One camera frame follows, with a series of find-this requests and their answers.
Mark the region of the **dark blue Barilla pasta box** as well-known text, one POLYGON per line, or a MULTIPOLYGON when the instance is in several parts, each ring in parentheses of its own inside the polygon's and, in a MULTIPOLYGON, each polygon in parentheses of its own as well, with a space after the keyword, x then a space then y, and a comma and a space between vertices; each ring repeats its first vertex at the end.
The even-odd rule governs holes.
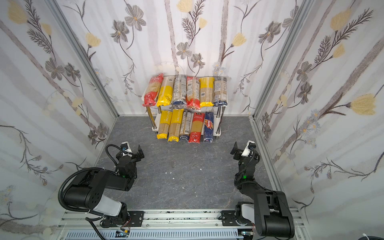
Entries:
POLYGON ((214 113, 206 112, 204 119, 204 142, 212 143, 214 138, 214 113))

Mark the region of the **yellow Pastatime spaghetti bag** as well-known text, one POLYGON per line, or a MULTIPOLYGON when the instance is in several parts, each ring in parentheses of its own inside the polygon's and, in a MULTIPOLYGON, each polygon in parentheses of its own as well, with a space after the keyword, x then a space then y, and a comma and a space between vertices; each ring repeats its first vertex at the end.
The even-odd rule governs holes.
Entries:
POLYGON ((181 125, 183 121, 184 109, 173 110, 171 124, 169 128, 168 142, 178 142, 181 125))

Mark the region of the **red clear spaghetti bag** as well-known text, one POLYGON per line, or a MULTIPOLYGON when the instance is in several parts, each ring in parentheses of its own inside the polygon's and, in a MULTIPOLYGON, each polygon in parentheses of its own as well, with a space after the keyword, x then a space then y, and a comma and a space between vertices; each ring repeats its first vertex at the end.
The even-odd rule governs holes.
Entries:
POLYGON ((144 94, 144 107, 153 107, 156 105, 158 93, 160 91, 163 79, 163 73, 154 76, 150 79, 147 90, 144 94))

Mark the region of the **brown and yellow spaghetti pack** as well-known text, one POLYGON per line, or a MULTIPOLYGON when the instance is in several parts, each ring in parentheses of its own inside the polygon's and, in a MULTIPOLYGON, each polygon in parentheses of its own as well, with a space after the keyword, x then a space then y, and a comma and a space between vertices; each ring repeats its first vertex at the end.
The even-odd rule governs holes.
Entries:
POLYGON ((172 98, 173 98, 173 87, 175 82, 175 76, 166 76, 163 79, 158 101, 157 101, 157 107, 160 106, 168 106, 171 104, 172 98))

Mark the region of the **red spaghetti bag with label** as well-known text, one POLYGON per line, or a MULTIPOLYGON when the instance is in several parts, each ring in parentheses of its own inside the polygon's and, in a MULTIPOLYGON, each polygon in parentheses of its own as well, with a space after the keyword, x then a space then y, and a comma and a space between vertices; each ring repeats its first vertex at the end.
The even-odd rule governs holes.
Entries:
POLYGON ((196 77, 187 77, 187 108, 199 111, 200 81, 196 77))

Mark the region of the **dark blue clear spaghetti bag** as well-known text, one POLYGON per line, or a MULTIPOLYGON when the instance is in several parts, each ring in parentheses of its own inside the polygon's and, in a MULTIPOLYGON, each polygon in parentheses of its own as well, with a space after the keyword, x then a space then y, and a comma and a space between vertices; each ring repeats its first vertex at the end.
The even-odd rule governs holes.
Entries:
POLYGON ((216 76, 214 79, 214 106, 227 106, 227 78, 216 76))

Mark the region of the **yellow-end spaghetti bag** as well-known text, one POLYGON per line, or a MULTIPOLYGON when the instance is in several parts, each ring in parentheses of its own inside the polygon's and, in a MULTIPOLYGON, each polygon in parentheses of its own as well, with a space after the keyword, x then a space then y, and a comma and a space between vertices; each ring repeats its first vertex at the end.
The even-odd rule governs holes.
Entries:
POLYGON ((200 78, 200 108, 214 105, 214 77, 200 78))

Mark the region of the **clear spaghetti bag blue end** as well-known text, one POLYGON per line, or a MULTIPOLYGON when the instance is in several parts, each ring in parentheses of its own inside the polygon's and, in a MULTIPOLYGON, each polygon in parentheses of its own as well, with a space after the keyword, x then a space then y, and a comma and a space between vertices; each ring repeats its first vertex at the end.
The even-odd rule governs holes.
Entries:
POLYGON ((174 109, 183 109, 187 105, 187 76, 178 75, 173 87, 172 106, 174 109))

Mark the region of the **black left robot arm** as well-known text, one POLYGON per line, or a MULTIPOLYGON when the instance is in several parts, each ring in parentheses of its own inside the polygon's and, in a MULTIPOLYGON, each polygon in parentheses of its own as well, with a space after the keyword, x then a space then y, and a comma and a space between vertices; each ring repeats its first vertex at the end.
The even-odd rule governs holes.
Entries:
POLYGON ((127 205, 105 196, 104 191, 128 192, 138 177, 137 162, 145 155, 141 146, 137 153, 133 153, 128 142, 119 147, 109 144, 105 152, 114 162, 115 169, 92 167, 73 173, 60 186, 58 201, 68 211, 98 216, 103 228, 127 226, 132 220, 127 205))

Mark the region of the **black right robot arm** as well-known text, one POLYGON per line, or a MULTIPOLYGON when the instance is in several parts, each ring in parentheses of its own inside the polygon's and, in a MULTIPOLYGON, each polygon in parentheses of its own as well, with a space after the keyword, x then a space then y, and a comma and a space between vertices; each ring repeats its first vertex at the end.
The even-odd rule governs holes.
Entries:
POLYGON ((252 203, 238 202, 236 220, 239 223, 250 221, 261 237, 292 239, 295 235, 294 218, 285 193, 263 187, 255 180, 256 165, 261 159, 256 143, 248 141, 243 150, 235 143, 231 155, 238 161, 234 186, 253 200, 252 203))

